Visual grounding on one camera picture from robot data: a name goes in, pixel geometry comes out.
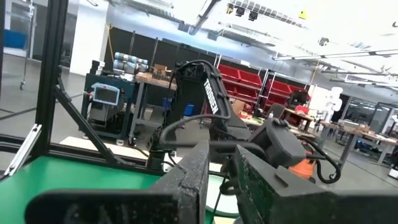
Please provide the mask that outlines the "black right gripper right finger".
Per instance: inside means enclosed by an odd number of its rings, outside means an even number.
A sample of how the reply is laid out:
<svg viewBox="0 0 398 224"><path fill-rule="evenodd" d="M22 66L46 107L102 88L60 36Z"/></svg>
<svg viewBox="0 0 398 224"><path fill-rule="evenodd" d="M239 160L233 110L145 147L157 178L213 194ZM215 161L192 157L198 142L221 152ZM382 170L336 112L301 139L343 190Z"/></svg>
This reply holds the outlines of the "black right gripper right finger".
<svg viewBox="0 0 398 224"><path fill-rule="evenodd" d="M329 191L284 167L274 168L242 146L234 168L244 223L397 224L397 191Z"/></svg>

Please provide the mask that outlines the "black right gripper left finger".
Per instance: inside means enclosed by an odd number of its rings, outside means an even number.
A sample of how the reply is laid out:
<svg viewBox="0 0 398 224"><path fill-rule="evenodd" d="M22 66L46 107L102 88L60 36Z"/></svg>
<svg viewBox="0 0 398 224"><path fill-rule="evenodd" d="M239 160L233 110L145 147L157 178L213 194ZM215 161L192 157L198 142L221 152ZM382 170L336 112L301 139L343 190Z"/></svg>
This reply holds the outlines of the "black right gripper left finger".
<svg viewBox="0 0 398 224"><path fill-rule="evenodd" d="M147 189L53 189L26 206L26 223L203 223L210 146L199 142Z"/></svg>

